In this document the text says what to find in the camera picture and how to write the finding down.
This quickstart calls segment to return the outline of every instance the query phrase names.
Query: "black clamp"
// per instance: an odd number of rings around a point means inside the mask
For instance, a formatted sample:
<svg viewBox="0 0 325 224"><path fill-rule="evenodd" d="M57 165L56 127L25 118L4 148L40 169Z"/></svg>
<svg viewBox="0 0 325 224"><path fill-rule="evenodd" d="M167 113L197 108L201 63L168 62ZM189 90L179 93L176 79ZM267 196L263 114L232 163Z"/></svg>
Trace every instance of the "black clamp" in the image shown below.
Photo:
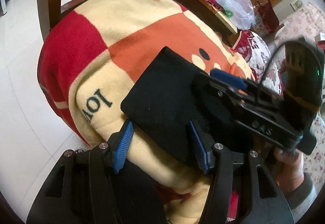
<svg viewBox="0 0 325 224"><path fill-rule="evenodd" d="M112 188L133 136L127 119L119 132L91 150L66 150L41 187L27 223L122 224Z"/></svg>
<svg viewBox="0 0 325 224"><path fill-rule="evenodd" d="M193 85L203 87L209 94L219 98L230 111L236 125L259 135L264 140L284 151L295 148L311 154L316 137L309 127L297 128L288 122L284 98L261 87L252 80L243 80L218 69L210 76L199 73Z"/></svg>
<svg viewBox="0 0 325 224"><path fill-rule="evenodd" d="M233 187L239 194L237 216L231 223L294 224L290 207L262 158L256 151L242 154L215 143L196 121L190 138L199 168L213 174L199 224L225 224Z"/></svg>

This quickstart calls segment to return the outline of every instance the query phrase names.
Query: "finger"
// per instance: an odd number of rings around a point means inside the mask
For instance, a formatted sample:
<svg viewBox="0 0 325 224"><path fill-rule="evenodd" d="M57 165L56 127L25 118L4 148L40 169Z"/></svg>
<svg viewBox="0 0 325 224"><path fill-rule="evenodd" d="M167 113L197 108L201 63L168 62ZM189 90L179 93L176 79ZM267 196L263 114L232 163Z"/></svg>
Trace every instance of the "finger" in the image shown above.
<svg viewBox="0 0 325 224"><path fill-rule="evenodd" d="M256 149L257 153L261 154L261 152L265 146L265 141L260 136L254 136L253 137L253 146L254 146L254 149Z"/></svg>
<svg viewBox="0 0 325 224"><path fill-rule="evenodd" d="M295 149L292 152L285 152L279 148L274 149L274 156L279 162L284 164L296 166L301 162L302 152Z"/></svg>

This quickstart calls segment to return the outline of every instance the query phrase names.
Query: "photo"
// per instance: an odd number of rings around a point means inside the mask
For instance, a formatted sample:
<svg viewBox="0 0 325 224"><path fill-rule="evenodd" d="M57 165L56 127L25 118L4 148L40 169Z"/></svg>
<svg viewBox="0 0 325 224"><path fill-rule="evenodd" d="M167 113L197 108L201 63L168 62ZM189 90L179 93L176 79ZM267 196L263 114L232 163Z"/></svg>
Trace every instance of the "photo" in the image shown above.
<svg viewBox="0 0 325 224"><path fill-rule="evenodd" d="M294 0L290 5L294 11L297 11L299 8L303 7L303 2L301 0Z"/></svg>

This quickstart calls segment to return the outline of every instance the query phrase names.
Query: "floor tile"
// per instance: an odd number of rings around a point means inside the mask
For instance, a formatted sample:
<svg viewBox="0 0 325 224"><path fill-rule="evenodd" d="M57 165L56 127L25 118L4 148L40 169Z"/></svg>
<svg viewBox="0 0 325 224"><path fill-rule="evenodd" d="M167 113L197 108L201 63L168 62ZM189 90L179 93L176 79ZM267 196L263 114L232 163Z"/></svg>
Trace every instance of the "floor tile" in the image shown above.
<svg viewBox="0 0 325 224"><path fill-rule="evenodd" d="M22 204L20 205L16 214L21 218L22 221L26 222L28 213L33 205L33 202L41 189L43 183L45 182L47 176L51 172L54 167L56 161L54 158L51 158L48 163L45 165L39 176L36 178L35 182L32 184L30 189L28 190Z"/></svg>
<svg viewBox="0 0 325 224"><path fill-rule="evenodd" d="M41 36L36 0L10 0L4 23L4 52L8 63Z"/></svg>
<svg viewBox="0 0 325 224"><path fill-rule="evenodd" d="M18 101L45 148L55 154L72 130L48 104L37 81L37 62L43 45L40 37L13 60L8 68Z"/></svg>
<svg viewBox="0 0 325 224"><path fill-rule="evenodd" d="M53 155L53 158L55 159L55 161L57 161L57 160L59 160L59 158L61 157L61 155L64 153L65 150L67 150L67 149L75 150L78 148L88 150L89 146L87 144L85 144L83 142L83 140L80 139L80 137L76 133L73 132L70 135L70 137L58 149L58 151Z"/></svg>
<svg viewBox="0 0 325 224"><path fill-rule="evenodd" d="M26 120L7 68L0 83L0 190L16 211L51 155Z"/></svg>
<svg viewBox="0 0 325 224"><path fill-rule="evenodd" d="M7 60L4 53L4 20L5 16L0 17L0 70L7 67Z"/></svg>

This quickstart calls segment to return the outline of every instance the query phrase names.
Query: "blue rubber grip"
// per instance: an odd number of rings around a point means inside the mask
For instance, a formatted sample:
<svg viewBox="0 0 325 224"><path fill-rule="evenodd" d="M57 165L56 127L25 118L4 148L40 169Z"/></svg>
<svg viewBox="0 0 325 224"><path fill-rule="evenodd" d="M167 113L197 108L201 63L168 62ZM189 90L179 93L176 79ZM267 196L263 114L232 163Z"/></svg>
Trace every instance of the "blue rubber grip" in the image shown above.
<svg viewBox="0 0 325 224"><path fill-rule="evenodd" d="M247 85L240 77L234 76L230 73L226 73L219 69L212 69L210 72L210 76L237 89L245 90L247 88Z"/></svg>
<svg viewBox="0 0 325 224"><path fill-rule="evenodd" d="M115 152L115 159L113 164L113 170L117 174L124 166L126 155L129 150L131 140L134 133L133 123L130 121L127 128L120 140L120 143Z"/></svg>
<svg viewBox="0 0 325 224"><path fill-rule="evenodd" d="M201 139L195 129L195 126L192 121L190 121L190 129L191 129L191 141L194 149L196 161L198 163L199 168L206 174L209 170L208 162L207 162L207 153L203 147Z"/></svg>

